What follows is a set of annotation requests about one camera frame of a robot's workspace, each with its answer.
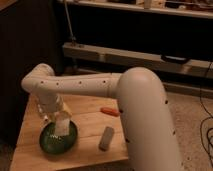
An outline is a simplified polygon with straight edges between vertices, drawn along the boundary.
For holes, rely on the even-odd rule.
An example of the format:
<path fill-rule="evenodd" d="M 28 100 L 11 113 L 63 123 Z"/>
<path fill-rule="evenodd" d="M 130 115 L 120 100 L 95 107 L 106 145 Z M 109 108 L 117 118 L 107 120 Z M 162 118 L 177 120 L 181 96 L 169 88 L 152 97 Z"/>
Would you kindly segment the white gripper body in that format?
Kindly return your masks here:
<path fill-rule="evenodd" d="M 39 93 L 36 97 L 40 113 L 55 113 L 63 109 L 63 100 L 56 93 Z"/>

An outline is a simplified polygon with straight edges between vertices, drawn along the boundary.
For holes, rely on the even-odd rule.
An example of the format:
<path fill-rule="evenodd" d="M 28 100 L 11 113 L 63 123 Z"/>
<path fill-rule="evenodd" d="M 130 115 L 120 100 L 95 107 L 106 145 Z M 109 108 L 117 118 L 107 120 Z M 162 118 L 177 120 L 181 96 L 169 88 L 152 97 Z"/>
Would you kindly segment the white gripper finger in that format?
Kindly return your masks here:
<path fill-rule="evenodd" d="M 65 102 L 63 103 L 63 112 L 65 112 L 70 118 L 72 117 L 71 109 Z"/>
<path fill-rule="evenodd" d="M 47 114 L 44 118 L 45 124 L 52 123 L 54 121 L 54 116 L 52 114 Z"/>

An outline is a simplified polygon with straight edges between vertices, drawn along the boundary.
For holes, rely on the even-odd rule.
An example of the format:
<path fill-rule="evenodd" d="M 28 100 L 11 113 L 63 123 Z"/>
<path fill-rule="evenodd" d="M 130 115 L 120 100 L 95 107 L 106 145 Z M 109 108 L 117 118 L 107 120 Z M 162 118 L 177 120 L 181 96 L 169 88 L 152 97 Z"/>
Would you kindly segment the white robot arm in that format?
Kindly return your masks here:
<path fill-rule="evenodd" d="M 22 79 L 21 86 L 38 97 L 44 113 L 60 110 L 63 94 L 116 99 L 134 171 L 184 170 L 166 92 L 151 70 L 135 67 L 123 73 L 57 76 L 42 63 Z"/>

